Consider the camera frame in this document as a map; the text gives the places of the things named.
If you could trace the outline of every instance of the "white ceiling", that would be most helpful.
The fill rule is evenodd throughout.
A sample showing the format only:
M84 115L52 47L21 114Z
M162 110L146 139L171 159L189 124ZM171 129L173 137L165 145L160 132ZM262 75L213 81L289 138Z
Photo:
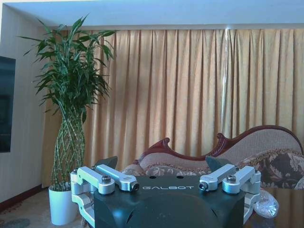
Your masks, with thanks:
M49 26L66 24L87 14L86 26L277 27L304 25L304 0L23 0L6 5Z

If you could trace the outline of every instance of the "patterned carpet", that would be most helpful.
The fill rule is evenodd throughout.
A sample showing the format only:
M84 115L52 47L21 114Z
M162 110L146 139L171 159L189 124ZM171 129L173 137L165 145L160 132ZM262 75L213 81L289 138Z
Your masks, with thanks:
M0 228L81 228L81 217L65 226L51 223L48 190L44 190L0 213Z

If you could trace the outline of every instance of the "white flower pot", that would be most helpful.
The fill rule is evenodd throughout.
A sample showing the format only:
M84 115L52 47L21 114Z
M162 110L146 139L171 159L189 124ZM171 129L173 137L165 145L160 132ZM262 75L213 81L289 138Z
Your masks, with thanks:
M72 202L71 191L53 191L48 188L51 220L54 225L73 222L78 213L78 205Z

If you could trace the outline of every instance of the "table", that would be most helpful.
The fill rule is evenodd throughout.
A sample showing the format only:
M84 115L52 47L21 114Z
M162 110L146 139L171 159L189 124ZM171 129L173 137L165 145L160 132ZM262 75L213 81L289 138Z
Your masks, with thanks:
M279 213L266 219L254 213L245 228L304 228L304 190L265 188L279 202Z

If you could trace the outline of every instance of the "television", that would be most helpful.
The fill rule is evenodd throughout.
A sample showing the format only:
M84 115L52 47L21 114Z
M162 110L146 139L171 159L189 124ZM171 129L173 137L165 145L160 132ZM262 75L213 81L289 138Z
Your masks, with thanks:
M0 56L0 153L10 152L16 60Z

